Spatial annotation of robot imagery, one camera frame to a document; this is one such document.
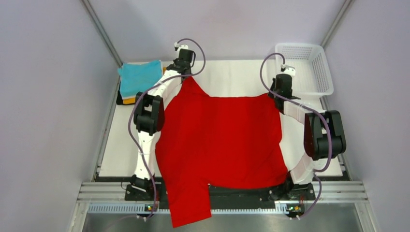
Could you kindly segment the red t shirt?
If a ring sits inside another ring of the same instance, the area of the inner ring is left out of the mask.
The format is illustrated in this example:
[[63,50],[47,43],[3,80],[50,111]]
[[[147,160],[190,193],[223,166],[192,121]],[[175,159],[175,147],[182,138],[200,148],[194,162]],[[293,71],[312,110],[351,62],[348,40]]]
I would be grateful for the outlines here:
[[288,173],[279,111],[266,94],[211,97],[192,78],[165,110],[155,154],[168,192],[172,226],[211,217],[209,185],[259,189]]

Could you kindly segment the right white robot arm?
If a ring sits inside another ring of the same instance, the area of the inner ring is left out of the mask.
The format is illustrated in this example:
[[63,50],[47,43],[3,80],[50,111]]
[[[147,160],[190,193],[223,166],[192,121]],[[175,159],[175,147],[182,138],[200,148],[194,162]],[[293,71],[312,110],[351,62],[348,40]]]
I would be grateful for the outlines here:
[[283,126],[283,141],[296,140],[299,158],[289,167],[291,181],[283,186],[289,199],[297,199],[303,186],[310,183],[317,173],[323,173],[332,159],[345,152],[347,142],[341,113],[326,111],[293,95],[292,76],[278,74],[268,91],[286,123],[296,123],[296,131]]

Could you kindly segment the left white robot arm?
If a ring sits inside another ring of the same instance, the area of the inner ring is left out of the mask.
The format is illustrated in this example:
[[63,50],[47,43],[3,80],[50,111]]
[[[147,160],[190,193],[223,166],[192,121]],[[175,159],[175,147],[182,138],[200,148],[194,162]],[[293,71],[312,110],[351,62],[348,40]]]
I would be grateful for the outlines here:
[[137,165],[130,184],[144,200],[151,199],[155,194],[152,183],[155,174],[155,147],[161,136],[165,123],[165,109],[181,89],[183,80],[191,75],[196,53],[186,44],[176,48],[176,59],[166,67],[163,76],[146,94],[136,95],[136,109],[133,113],[133,123],[137,136]]

